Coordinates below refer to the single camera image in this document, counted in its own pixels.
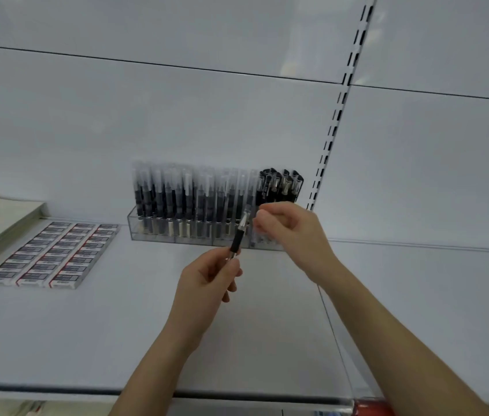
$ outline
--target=right forearm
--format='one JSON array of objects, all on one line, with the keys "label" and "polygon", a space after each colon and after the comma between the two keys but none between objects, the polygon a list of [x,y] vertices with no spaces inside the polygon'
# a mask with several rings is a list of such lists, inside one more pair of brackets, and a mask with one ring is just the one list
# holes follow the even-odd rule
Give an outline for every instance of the right forearm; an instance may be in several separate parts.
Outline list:
[{"label": "right forearm", "polygon": [[400,416],[489,415],[489,408],[338,263],[322,286]]}]

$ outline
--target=red object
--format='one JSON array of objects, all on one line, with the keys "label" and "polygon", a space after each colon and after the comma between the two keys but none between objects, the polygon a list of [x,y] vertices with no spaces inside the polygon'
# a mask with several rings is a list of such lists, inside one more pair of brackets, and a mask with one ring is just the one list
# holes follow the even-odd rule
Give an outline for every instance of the red object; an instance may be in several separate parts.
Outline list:
[{"label": "red object", "polygon": [[393,409],[386,402],[359,400],[356,402],[355,416],[394,416]]}]

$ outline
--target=person's arm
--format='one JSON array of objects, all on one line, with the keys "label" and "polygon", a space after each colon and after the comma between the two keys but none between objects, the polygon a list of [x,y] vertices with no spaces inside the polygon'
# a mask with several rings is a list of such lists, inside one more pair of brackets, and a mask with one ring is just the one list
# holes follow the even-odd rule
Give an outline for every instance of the person's arm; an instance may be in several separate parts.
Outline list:
[{"label": "person's arm", "polygon": [[237,290],[234,278],[242,274],[239,260],[227,262],[229,248],[214,248],[181,273],[164,329],[146,352],[110,416],[164,416],[179,374],[189,355],[216,316],[227,291]]},{"label": "person's arm", "polygon": [[290,202],[260,207],[255,228],[282,244],[331,297],[397,415],[489,416],[489,407],[339,262],[314,213]]}]

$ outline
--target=right hand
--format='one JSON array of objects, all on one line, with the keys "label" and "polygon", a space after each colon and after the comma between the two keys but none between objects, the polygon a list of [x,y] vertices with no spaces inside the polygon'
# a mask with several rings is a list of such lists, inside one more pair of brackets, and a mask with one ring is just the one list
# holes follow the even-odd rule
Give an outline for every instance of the right hand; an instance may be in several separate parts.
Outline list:
[{"label": "right hand", "polygon": [[265,203],[253,223],[259,233],[282,244],[294,263],[322,287],[340,265],[313,212],[288,201]]}]

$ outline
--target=black rubber grip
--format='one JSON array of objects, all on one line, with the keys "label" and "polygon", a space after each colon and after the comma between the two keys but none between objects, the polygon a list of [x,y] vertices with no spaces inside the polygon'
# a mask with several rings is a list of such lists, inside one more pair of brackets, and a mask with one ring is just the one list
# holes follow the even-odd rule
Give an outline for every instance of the black rubber grip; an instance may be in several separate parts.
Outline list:
[{"label": "black rubber grip", "polygon": [[239,247],[241,246],[241,241],[243,239],[244,234],[245,231],[237,230],[235,232],[235,237],[233,238],[233,244],[231,244],[231,248],[229,248],[229,251],[234,252],[235,254],[239,251]]}]

